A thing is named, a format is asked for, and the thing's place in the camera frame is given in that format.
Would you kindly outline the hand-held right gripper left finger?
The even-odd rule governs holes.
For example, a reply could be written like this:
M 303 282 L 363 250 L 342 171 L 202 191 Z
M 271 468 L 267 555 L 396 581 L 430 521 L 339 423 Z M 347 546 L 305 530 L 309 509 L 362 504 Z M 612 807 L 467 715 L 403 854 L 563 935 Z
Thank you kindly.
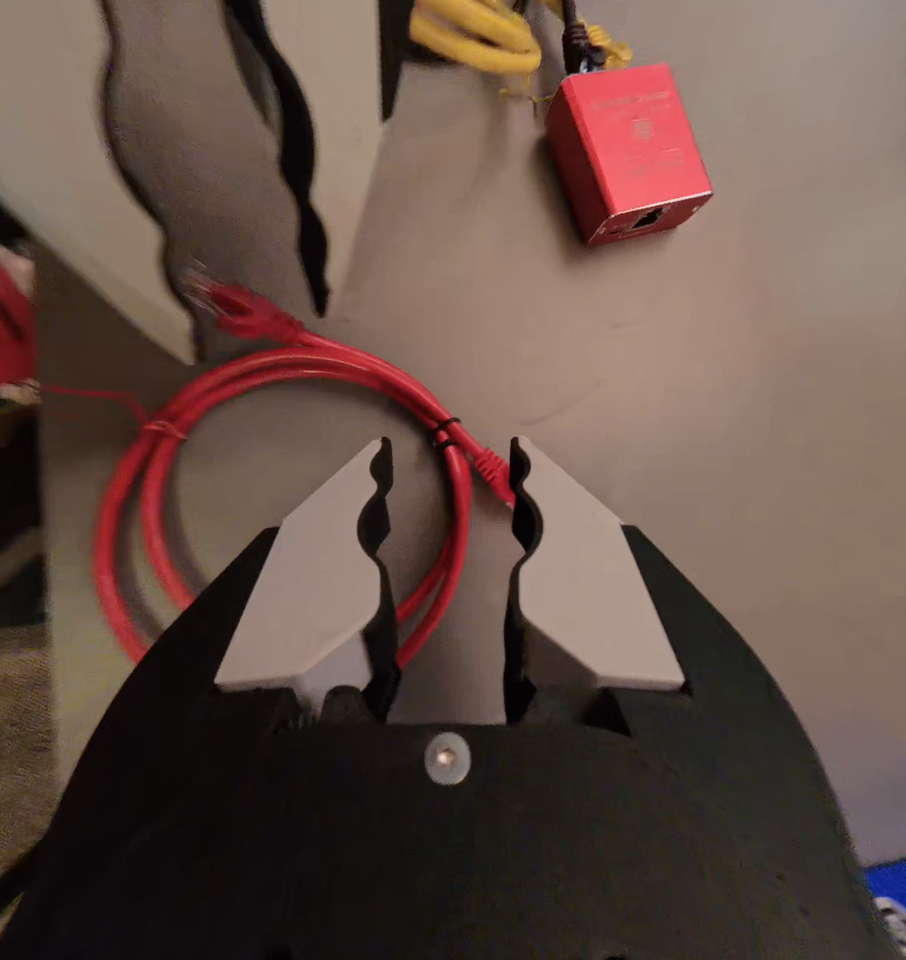
M 289 513 L 220 663 L 219 690 L 291 690 L 311 715 L 359 690 L 383 721 L 400 678 L 396 606 L 378 552 L 390 530 L 389 438 L 368 443 Z

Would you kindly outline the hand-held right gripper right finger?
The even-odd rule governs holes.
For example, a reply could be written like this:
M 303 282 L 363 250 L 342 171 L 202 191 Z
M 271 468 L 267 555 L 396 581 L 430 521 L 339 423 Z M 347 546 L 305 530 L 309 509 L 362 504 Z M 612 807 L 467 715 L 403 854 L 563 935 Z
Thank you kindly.
M 507 591 L 507 723 L 602 715 L 614 690 L 683 690 L 625 522 L 528 437 L 510 443 L 508 481 L 522 555 Z

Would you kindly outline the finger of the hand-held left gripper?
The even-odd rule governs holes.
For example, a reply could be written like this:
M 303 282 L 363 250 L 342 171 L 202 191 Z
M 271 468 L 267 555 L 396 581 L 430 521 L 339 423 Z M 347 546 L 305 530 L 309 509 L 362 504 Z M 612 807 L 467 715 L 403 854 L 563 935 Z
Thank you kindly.
M 0 203 L 135 329 L 195 363 L 158 224 L 107 134 L 113 41 L 101 2 L 0 1 Z
M 108 2 L 110 137 L 184 305 L 203 275 L 310 319 L 330 298 L 314 125 L 266 6 Z

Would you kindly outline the red ethernet port box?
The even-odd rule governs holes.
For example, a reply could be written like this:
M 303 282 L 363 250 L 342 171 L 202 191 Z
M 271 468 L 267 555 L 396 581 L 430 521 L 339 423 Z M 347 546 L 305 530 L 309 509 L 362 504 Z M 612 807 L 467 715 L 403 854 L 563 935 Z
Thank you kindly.
M 713 196 L 665 62 L 566 77 L 544 130 L 579 234 L 591 248 L 674 230 Z

